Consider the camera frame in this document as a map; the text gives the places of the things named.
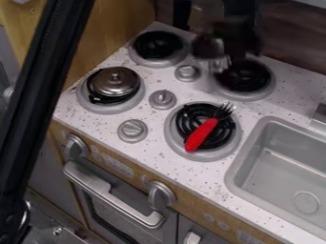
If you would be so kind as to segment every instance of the sink basin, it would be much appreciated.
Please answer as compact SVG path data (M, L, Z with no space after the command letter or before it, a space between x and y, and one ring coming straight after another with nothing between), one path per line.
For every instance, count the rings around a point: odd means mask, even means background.
M225 175L228 189L326 239L326 137L276 117L258 121Z

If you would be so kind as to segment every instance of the play stove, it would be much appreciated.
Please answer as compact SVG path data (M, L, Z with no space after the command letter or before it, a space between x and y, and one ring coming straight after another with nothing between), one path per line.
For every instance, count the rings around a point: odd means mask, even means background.
M224 72L214 75L216 91L235 101L257 101L275 88L273 73L254 59L235 60Z
M214 117L220 105L195 102L174 109L166 119L165 139L171 149L179 155L198 162L216 161L230 155L241 138L240 125L235 116L219 121L219 124L195 152L186 152L185 140L206 119Z
M145 84L133 70L113 67L94 71L77 87L80 105L100 114L126 112L139 104L145 95Z
M190 47L180 36L167 31L148 31L135 37L129 48L131 60L144 67L167 68L181 62Z
M197 162L220 160L232 154L240 142L241 125L235 115L219 121L196 151L186 152L185 141L205 120L214 117L225 98L254 101L269 95L275 86L273 74L258 61L244 59L235 60L222 73L208 75L199 61L190 55L192 38L184 38L177 33L174 28L165 27L163 30L147 30L136 36L124 48L127 52L126 60L121 60L122 66L112 67L108 63L109 67L96 69L79 83L77 100L87 111L107 115L124 114L144 100L155 113L171 110L164 113L161 130L172 151ZM144 81L145 77L139 74L144 75L143 71L164 73L170 78L162 80L162 83L174 83L176 87L181 84L184 89L192 90L194 97L185 97L182 89L157 89L152 81ZM210 92L214 96L213 92L220 94L222 101L196 99L196 92L212 85L214 89ZM116 134L124 143L140 143L151 133L149 128L153 123L160 122L151 119L145 123L130 117L120 123Z

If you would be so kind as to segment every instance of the white countertop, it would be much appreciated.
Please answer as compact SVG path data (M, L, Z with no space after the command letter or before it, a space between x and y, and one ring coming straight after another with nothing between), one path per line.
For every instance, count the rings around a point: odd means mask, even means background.
M166 29L154 23L150 28ZM176 30L192 38L191 33ZM99 67L124 66L136 71L145 81L146 94L143 101L128 112L116 115L100 115L84 110L75 95L76 82L61 94L53 118L69 127L81 131L89 138L108 148L127 155L140 166L157 173L174 184L199 195L218 208L256 226L259 230L283 241L297 244L326 243L313 234L276 215L264 211L254 204L232 194L224 183L224 174L234 157L246 141L255 123L267 115L281 117L303 128L308 128L311 116L320 102L326 102L326 76L276 61L268 57L259 60L275 74L275 91L267 98L256 102L234 102L235 115L242 129L242 139L237 150L230 156L211 163L199 163L176 154L164 139L164 121L169 111L158 111L149 105L149 96L157 90L170 90L177 96L176 106L192 102L207 101L221 103L226 99L209 88L207 80L184 83L175 79L175 67L147 69L134 64L122 47ZM192 63L188 57L183 63ZM149 127L147 138L136 144L127 144L117 136L118 126L128 119L140 119Z

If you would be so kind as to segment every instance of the pot lid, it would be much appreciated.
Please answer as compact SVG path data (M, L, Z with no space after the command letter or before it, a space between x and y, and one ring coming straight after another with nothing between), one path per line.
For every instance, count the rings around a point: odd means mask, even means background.
M125 67L104 69L92 79L94 91L106 96L128 95L134 92L139 85L138 74Z

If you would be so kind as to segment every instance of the red brush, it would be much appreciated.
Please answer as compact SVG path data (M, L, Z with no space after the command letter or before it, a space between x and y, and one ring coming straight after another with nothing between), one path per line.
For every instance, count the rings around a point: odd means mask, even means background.
M229 117L234 109L235 106L231 103L223 103L221 107L218 107L214 118L207 119L188 137L185 143L186 152L191 153L198 149L207 136L209 136L213 129L218 125L218 122Z

